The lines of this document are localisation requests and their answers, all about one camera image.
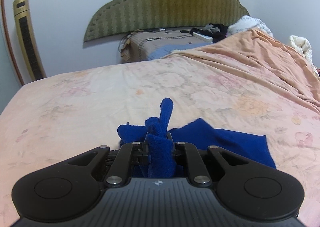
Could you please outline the brown patterned pillow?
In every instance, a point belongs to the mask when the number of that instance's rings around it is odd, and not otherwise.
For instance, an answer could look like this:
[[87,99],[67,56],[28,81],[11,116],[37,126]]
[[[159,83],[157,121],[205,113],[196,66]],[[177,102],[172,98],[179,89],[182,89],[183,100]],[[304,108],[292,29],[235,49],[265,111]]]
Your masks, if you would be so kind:
[[160,59],[173,50],[187,50],[206,46],[206,42],[191,35],[188,29],[155,29],[134,31],[119,45],[124,62],[140,62]]

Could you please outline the orange blanket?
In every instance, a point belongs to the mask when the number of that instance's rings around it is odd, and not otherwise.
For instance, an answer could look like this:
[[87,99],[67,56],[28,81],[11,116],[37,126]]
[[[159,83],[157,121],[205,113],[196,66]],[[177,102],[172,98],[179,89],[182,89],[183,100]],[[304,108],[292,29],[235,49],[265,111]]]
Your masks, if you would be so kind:
[[166,57],[207,64],[319,113],[319,79],[306,59],[259,29],[234,34],[216,44],[174,50]]

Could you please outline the dark clothes pile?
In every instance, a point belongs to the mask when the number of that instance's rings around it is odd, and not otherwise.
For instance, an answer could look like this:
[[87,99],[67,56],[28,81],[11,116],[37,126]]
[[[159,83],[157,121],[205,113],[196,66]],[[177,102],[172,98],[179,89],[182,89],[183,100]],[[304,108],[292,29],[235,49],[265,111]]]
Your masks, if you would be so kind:
[[194,33],[200,34],[202,36],[211,37],[213,42],[219,42],[226,38],[228,27],[223,24],[213,24],[209,23],[205,25],[202,29],[192,28],[190,34]]

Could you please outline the blue knit sweater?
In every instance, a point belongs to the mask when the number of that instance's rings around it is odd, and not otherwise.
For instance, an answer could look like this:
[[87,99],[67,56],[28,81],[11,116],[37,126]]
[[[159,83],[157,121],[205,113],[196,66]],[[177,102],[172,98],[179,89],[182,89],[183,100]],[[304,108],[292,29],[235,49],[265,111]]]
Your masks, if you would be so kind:
[[181,127],[168,130],[174,103],[164,98],[160,104],[160,115],[150,117],[144,126],[120,125],[117,129],[120,144],[147,141],[149,146],[148,166],[141,166],[140,176],[147,178],[169,178],[177,171],[172,157],[174,143],[188,142],[197,149],[205,150],[216,145],[263,165],[276,168],[268,150],[266,136],[213,128],[199,118]]

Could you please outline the gold tower fan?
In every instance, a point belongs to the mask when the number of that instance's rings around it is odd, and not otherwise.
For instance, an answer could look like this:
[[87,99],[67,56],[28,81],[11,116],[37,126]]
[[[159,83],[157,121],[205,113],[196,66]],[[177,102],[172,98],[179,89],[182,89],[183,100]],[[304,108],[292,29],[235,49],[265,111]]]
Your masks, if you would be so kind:
[[46,73],[36,45],[29,0],[14,0],[14,18],[23,59],[32,81],[44,79]]

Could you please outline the pink floral bed sheet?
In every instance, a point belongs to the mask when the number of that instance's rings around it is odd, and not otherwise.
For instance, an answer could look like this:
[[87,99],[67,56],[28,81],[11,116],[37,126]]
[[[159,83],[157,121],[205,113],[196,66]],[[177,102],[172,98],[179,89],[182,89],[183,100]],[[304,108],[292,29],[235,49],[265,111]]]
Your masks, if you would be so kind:
[[276,167],[296,177],[299,219],[319,226],[319,103],[311,87],[230,58],[175,55],[60,74],[23,86],[1,114],[1,226],[18,219],[16,181],[100,145],[118,126],[143,125],[171,98],[170,128],[198,118],[213,128],[264,135]]

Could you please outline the cream knitted cloth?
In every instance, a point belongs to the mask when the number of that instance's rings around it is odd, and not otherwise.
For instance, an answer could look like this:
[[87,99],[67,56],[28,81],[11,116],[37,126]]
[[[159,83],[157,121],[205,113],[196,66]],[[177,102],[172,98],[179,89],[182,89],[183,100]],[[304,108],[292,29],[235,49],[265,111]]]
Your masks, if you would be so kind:
[[289,37],[289,43],[302,57],[312,62],[312,47],[307,38],[291,35]]

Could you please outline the white fluffy blanket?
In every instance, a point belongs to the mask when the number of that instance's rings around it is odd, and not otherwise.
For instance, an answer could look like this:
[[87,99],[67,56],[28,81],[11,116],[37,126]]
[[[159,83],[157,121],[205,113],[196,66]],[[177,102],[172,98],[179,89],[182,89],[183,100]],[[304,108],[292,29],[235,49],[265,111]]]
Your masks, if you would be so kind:
[[243,31],[248,31],[252,28],[258,28],[267,35],[273,37],[272,31],[267,27],[267,25],[258,18],[252,18],[251,16],[245,15],[242,16],[235,24],[230,25],[227,29],[227,37],[240,33]]

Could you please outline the green striped headboard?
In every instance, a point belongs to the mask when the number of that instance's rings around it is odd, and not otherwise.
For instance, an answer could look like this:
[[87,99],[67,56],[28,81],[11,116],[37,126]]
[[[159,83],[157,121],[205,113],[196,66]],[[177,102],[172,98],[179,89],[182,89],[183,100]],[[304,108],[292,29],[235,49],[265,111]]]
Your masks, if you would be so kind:
[[93,15],[84,42],[137,29],[229,26],[248,14],[240,0],[113,0]]

